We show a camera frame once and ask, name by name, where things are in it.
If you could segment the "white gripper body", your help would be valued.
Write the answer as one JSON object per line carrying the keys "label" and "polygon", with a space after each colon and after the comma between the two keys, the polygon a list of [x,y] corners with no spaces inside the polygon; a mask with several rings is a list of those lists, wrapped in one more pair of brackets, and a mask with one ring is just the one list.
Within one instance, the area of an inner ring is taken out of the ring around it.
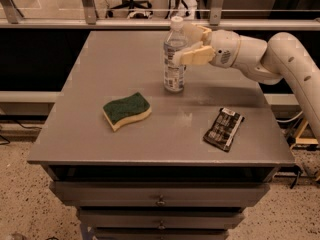
{"label": "white gripper body", "polygon": [[211,46],[215,50],[215,57],[210,64],[221,68],[229,68],[236,59],[240,46],[240,36],[233,31],[213,31]]}

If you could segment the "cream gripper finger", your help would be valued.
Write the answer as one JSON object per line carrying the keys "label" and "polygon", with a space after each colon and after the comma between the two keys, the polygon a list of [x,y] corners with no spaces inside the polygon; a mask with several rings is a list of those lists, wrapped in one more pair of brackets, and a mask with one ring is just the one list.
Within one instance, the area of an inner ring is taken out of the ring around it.
{"label": "cream gripper finger", "polygon": [[204,65],[213,60],[215,50],[211,46],[202,46],[197,49],[186,48],[174,54],[174,65]]}
{"label": "cream gripper finger", "polygon": [[187,47],[190,47],[198,42],[202,42],[204,45],[211,44],[212,30],[210,28],[194,23],[185,23],[183,26],[183,31],[187,38]]}

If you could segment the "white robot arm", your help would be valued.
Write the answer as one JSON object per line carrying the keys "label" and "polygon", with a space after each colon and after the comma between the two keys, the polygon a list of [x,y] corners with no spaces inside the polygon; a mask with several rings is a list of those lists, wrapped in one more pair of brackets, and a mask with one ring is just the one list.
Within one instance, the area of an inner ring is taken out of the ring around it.
{"label": "white robot arm", "polygon": [[264,41],[189,23],[183,30],[191,44],[175,53],[174,64],[235,68],[267,85],[285,80],[320,141],[320,69],[295,36],[279,32]]}

